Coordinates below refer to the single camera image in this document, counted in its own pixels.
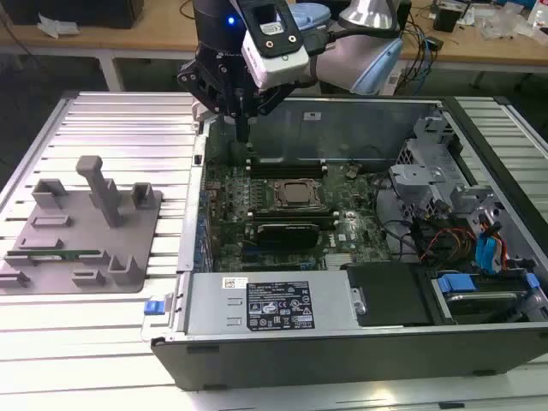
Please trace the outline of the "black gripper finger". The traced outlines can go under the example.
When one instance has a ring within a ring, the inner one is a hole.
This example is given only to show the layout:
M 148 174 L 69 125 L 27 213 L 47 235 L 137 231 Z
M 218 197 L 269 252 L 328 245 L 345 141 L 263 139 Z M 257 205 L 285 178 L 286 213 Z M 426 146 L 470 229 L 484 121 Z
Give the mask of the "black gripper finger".
M 224 59 L 213 63 L 194 59 L 181 67 L 177 79 L 213 114 L 232 119 L 235 136 L 238 141 L 242 141 L 241 101 L 230 75 L 229 64 Z
M 246 89 L 241 105 L 241 140 L 248 141 L 252 118 L 271 113 L 294 90 L 295 83 L 282 84 L 262 92 L 257 88 Z

